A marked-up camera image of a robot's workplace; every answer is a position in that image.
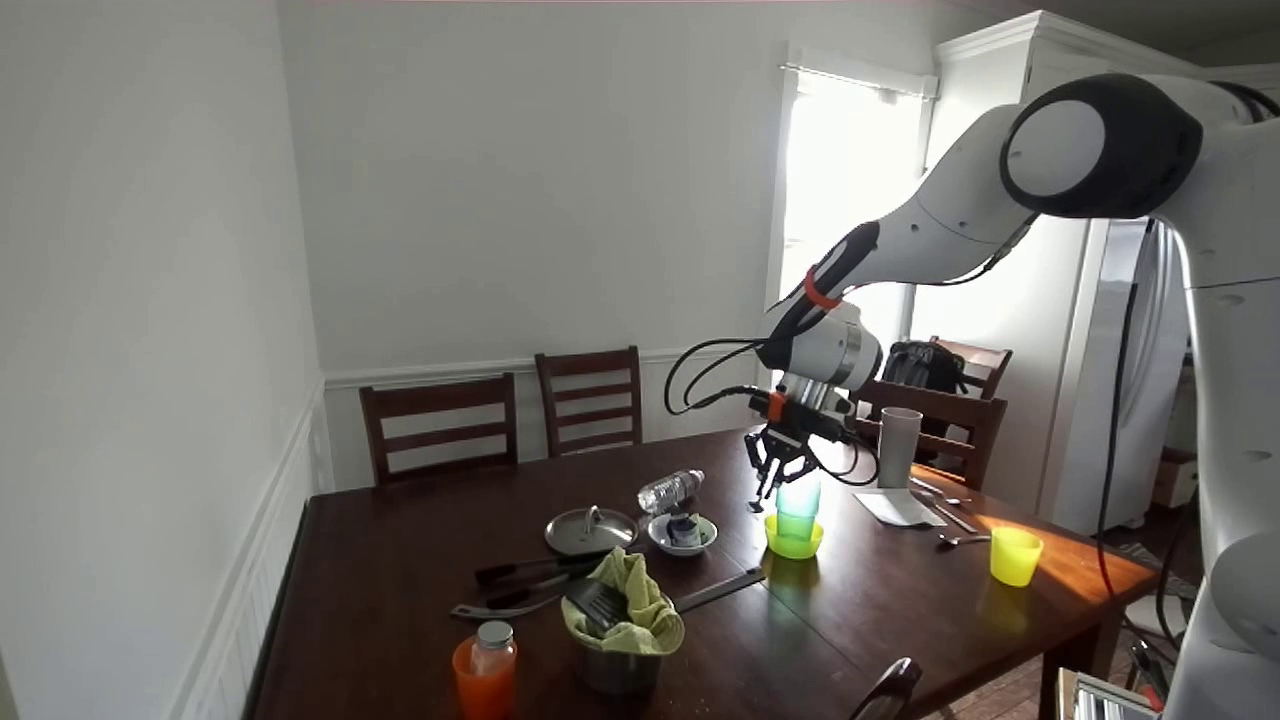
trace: ceiling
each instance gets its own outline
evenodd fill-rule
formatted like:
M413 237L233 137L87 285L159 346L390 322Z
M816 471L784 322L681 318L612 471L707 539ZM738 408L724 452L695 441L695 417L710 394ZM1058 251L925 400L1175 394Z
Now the ceiling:
M1042 8L1183 59L1280 59L1280 0L934 0L934 8L981 25Z

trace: cable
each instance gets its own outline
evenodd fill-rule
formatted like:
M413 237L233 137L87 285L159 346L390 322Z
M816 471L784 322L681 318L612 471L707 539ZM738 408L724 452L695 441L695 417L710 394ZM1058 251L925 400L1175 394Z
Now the cable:
M673 404L673 383L675 383L681 369L683 369L695 352L720 349L720 346L754 349L759 340L754 340L754 336L753 336L753 340L710 336L710 340L700 340L700 346L693 346L688 352L681 352L675 364L673 364L669 375L662 375L662 408L669 408L673 417L683 417L683 411L693 411L693 408L707 408L707 404L717 404L717 400L724 400L724 397L737 397L737 394L710 394L710 397L702 397L700 404L683 404L683 408Z
M1103 544L1103 534L1108 534L1108 506L1112 506L1112 483L1115 483L1115 433L1120 433L1120 394L1124 394L1124 364L1126 364L1126 332L1131 332L1131 309L1136 309L1136 285L1126 289L1126 301L1124 301L1124 322L1120 322L1120 352L1115 352L1115 381L1112 381L1112 428L1108 428L1108 464L1103 464L1103 492L1099 492L1099 506L1094 506L1094 570L1103 575L1103 587L1108 587L1108 600L1120 609L1120 596L1115 596L1115 584L1112 584L1112 571L1108 571L1108 544ZM1149 642L1142 629L1136 629L1124 614L1120 614L1124 629L1138 642Z
M753 349L759 349L759 346L732 349L732 352L717 356L707 369L700 369L700 371L683 383L683 408L707 408L707 404L688 400L693 388L695 388L702 375L710 375L717 369L724 369L727 360L737 360L737 356L744 356L744 352L753 352Z

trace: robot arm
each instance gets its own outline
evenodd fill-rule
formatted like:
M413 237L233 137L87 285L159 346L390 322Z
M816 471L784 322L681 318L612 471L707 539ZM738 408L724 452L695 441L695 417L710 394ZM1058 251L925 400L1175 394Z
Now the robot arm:
M1280 118L1198 82L1093 75L981 118L911 199L850 228L784 301L753 397L753 464L839 438L829 394L861 388L881 349L843 289L948 285L991 270L1034 215L1153 215L1183 237L1198 381L1198 605L1170 676L1170 720L1280 710Z

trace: window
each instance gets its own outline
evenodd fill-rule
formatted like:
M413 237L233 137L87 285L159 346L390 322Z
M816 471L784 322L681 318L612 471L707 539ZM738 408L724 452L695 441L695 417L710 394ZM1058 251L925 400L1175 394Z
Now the window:
M927 82L792 64L784 82L780 247L773 301L856 225L891 211L919 180ZM887 349L907 332L911 293L870 285L849 293Z

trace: dark wooden table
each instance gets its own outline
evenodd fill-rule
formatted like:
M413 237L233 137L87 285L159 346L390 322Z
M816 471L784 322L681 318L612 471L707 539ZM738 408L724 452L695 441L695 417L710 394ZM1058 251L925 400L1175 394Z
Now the dark wooden table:
M1093 667L1108 653L1120 614L1093 544L1047 538L1033 587L1014 593L989 582L983 544L934 551L930 534L881 529L849 487L829 483L821 555L784 565L767 555L748 507L754 483L738 433L720 433L523 464L512 477L314 495L247 717L456 717L447 653L473 624L447 609L467 596L473 570L547 555L541 534L565 507L636 514L636 487L673 470L707 471L695 507L720 526L720 544L700 560L645 547L652 575L681 596L762 565L767 584L693 614L646 701L582 688L556 605L512 621L519 717L835 720L895 656L925 665L915 710L927 714L1041 653L1047 681L1055 665ZM1153 582L1120 555L1108 570L1124 600Z

